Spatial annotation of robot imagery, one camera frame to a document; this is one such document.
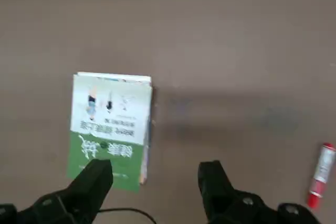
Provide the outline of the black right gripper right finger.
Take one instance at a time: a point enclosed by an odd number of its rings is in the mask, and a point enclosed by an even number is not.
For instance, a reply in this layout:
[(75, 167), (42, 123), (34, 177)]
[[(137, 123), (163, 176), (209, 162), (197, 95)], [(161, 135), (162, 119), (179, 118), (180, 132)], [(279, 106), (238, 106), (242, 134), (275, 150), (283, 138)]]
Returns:
[(268, 207), (256, 194), (235, 189), (220, 161), (201, 162), (198, 187), (208, 223), (319, 223), (306, 207), (285, 202)]

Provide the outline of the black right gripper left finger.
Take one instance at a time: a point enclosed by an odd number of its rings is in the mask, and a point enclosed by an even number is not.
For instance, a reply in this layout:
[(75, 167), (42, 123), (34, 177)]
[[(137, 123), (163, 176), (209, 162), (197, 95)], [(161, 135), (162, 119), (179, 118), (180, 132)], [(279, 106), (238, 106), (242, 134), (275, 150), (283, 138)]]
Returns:
[(1, 204), (1, 223), (93, 223), (112, 184), (111, 162), (93, 159), (68, 187), (41, 196), (24, 210)]

